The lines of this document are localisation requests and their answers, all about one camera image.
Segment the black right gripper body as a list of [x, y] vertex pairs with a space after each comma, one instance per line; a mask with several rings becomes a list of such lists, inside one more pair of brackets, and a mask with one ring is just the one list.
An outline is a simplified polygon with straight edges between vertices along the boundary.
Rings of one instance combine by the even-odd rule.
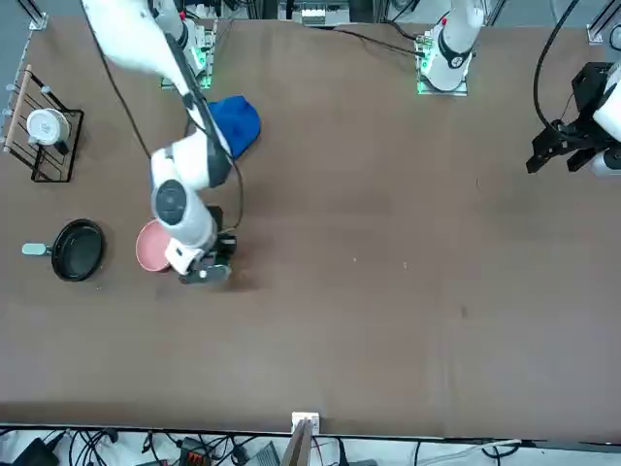
[[226, 281], [231, 274], [231, 259], [237, 249], [237, 237], [231, 233], [219, 234], [213, 246], [200, 258], [190, 262], [183, 284], [216, 283]]

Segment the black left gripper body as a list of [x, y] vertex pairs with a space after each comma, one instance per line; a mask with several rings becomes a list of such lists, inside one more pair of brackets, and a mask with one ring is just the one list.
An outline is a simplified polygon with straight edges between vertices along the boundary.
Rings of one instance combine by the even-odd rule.
[[605, 94], [605, 84], [611, 62], [588, 62], [572, 79], [573, 98], [577, 118], [558, 126], [564, 134], [562, 150], [598, 147], [612, 142], [612, 138], [593, 119]]

